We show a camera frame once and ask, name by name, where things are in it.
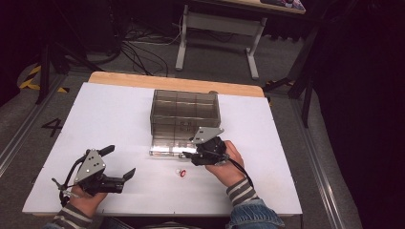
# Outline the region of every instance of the gray floor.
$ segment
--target gray floor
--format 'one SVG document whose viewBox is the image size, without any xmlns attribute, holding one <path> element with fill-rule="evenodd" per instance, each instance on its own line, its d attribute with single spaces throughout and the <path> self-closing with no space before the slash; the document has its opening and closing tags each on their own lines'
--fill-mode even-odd
<svg viewBox="0 0 405 229">
<path fill-rule="evenodd" d="M 169 67 L 170 77 L 258 86 L 264 86 L 268 80 L 285 77 L 302 47 L 302 42 L 271 41 L 268 37 L 263 37 L 255 54 L 260 79 L 253 81 L 250 79 L 245 58 L 245 47 L 250 41 L 250 37 L 235 35 L 229 42 L 222 43 L 204 33 L 194 33 L 188 38 L 184 68 L 181 72 L 175 70 L 178 44 L 136 45 L 163 58 Z M 139 51 L 139 55 L 158 61 L 156 57 L 146 52 Z M 145 61 L 145 65 L 150 72 L 160 68 L 152 62 Z M 134 72 L 131 62 L 124 55 L 100 67 L 109 72 Z M 21 73 L 19 83 L 25 79 L 31 69 L 32 66 L 29 66 Z M 156 74 L 165 75 L 164 71 L 158 71 Z M 26 140 L 22 142 L 12 163 L 0 176 L 0 221 L 2 222 L 0 228 L 39 228 L 50 220 L 47 217 L 34 217 L 21 213 L 31 191 L 33 179 L 39 173 L 57 138 L 58 132 L 54 137 L 50 137 L 52 130 L 41 128 L 41 126 L 55 118 L 61 119 L 63 124 L 81 84 L 88 80 L 89 75 L 90 73 L 82 68 L 74 68 L 69 73 L 62 87 L 69 88 L 70 91 L 52 95 L 32 124 L 32 129 Z M 56 77 L 62 76 L 53 74 L 53 80 Z M 33 84 L 35 83 L 38 83 L 38 77 L 33 81 Z M 300 129 L 301 123 L 294 113 L 296 104 L 294 105 L 294 102 L 288 99 L 287 90 L 288 86 L 282 86 L 270 94 L 271 110 L 304 212 L 304 228 L 334 228 L 330 224 L 324 200 L 320 195 L 321 188 L 314 173 L 308 144 Z M 1 150 L 8 146 L 24 119 L 35 107 L 37 95 L 37 90 L 21 90 L 19 96 L 0 108 Z M 316 95 L 311 101 L 308 132 L 314 143 L 316 156 L 328 179 L 344 228 L 362 228 L 350 192 L 334 159 Z M 301 228 L 299 216 L 283 218 L 283 220 L 286 222 L 286 228 Z"/>
</svg>

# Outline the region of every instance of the striped cuff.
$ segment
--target striped cuff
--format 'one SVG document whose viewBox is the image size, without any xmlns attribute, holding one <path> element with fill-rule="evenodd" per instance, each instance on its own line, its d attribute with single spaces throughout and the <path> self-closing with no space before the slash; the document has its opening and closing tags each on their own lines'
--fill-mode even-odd
<svg viewBox="0 0 405 229">
<path fill-rule="evenodd" d="M 91 219 L 87 218 L 71 203 L 66 204 L 66 206 L 53 218 L 53 223 L 65 229 L 87 228 L 92 222 Z"/>
<path fill-rule="evenodd" d="M 259 198 L 256 194 L 256 191 L 253 189 L 252 186 L 250 186 L 247 178 L 244 178 L 236 184 L 227 188 L 226 193 L 228 194 L 233 206 L 249 201 L 251 199 Z"/>
</svg>

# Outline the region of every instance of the white tabletop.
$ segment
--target white tabletop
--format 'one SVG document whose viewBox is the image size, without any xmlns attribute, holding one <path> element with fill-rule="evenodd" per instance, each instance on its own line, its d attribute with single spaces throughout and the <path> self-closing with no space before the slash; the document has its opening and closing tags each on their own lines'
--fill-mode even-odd
<svg viewBox="0 0 405 229">
<path fill-rule="evenodd" d="M 30 193 L 23 212 L 55 214 L 61 206 L 51 181 L 63 183 L 87 149 L 116 145 L 103 159 L 104 174 L 122 177 L 134 167 L 122 194 L 109 194 L 98 212 L 105 216 L 226 216 L 225 187 L 202 166 L 150 157 L 149 115 L 153 89 L 84 83 L 64 127 Z M 219 94 L 223 140 L 230 139 L 260 198 L 279 215 L 302 214 L 300 202 L 267 100 Z M 185 169 L 186 176 L 176 174 Z"/>
</svg>

